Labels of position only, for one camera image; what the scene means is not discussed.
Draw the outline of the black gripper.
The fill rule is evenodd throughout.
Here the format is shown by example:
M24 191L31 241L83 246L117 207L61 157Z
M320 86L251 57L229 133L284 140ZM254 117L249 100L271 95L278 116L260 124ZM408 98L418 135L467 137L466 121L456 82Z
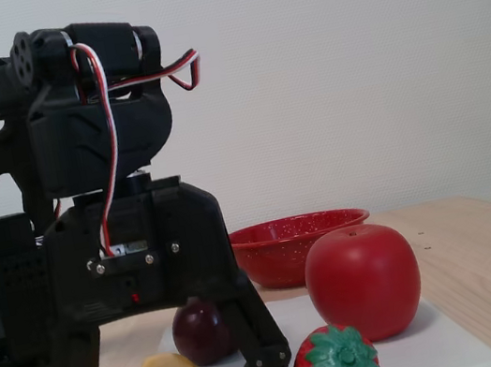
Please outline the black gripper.
M214 196L172 178L115 199L112 241L136 248L114 257L99 253L100 208L79 200L45 234L58 338L195 297L219 308L244 367L290 367L288 339L237 268Z

